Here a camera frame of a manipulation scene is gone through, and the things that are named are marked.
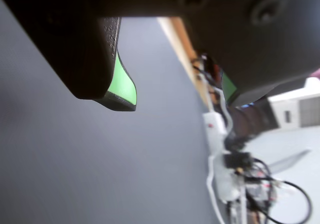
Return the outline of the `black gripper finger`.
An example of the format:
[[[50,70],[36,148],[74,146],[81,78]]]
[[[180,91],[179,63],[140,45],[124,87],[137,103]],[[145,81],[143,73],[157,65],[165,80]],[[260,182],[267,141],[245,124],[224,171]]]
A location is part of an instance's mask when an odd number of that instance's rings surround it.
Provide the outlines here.
[[[99,0],[4,0],[68,90],[113,111],[135,111],[137,90],[118,52],[120,17]]]
[[[320,66],[320,0],[177,0],[223,70],[229,105],[254,102]]]

